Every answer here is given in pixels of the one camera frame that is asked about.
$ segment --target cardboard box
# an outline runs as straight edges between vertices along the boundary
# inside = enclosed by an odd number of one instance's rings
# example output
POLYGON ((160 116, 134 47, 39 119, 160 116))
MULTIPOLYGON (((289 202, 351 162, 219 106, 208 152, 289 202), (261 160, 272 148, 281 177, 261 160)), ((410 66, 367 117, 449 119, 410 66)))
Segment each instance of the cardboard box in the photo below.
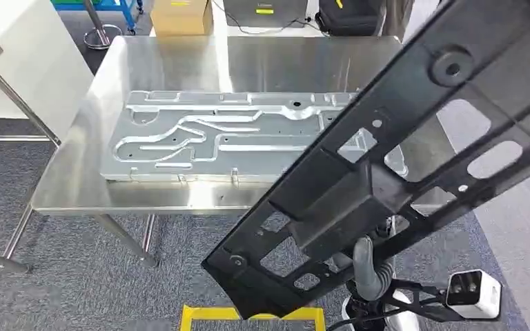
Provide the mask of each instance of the cardboard box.
POLYGON ((211 0, 156 0, 151 21, 158 37, 210 34, 211 0))

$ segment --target table top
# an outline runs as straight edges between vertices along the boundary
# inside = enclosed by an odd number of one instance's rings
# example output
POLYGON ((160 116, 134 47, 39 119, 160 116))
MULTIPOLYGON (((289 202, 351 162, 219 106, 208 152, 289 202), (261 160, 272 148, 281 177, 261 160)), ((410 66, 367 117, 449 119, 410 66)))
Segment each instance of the table top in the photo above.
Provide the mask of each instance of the table top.
MULTIPOLYGON (((270 183, 114 182, 101 156, 133 90, 354 92, 400 49, 391 37, 117 37, 32 198, 42 214, 240 214, 270 183)), ((453 154, 438 120, 402 144, 408 178, 453 154)), ((434 208, 444 197, 423 197, 434 208)))

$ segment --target blue object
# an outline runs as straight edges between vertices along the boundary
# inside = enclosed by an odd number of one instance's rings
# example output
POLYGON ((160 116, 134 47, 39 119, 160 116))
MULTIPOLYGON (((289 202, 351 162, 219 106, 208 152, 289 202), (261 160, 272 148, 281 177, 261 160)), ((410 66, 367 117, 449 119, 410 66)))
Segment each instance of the blue object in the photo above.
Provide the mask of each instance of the blue object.
MULTIPOLYGON (((143 0, 130 0, 130 3, 127 3, 128 0, 101 0, 100 3, 95 4, 95 9, 97 11, 111 11, 111 12, 123 12, 125 16, 125 21, 127 21, 127 26, 131 34, 135 34, 135 20, 131 15, 131 8, 133 4, 137 2, 137 9, 140 14, 143 13, 143 0)), ((84 4, 82 3, 54 3, 54 8, 56 10, 86 10, 84 4)))

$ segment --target yellow label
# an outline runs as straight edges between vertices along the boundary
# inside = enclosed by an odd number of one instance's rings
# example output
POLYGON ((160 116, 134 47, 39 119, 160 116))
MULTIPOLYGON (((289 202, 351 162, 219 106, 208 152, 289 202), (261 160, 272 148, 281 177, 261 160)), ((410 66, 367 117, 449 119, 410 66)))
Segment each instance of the yellow label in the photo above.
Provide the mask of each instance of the yellow label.
POLYGON ((259 15, 272 15, 273 9, 257 8, 255 9, 255 12, 259 15))

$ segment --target black bag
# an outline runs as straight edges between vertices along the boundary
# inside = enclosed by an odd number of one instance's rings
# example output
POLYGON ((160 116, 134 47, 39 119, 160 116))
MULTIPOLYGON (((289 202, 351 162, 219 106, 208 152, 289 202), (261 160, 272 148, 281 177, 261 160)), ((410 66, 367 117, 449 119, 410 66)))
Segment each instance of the black bag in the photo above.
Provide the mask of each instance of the black bag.
POLYGON ((320 0, 315 20, 320 30, 333 36, 373 36, 382 22, 382 1, 320 0))

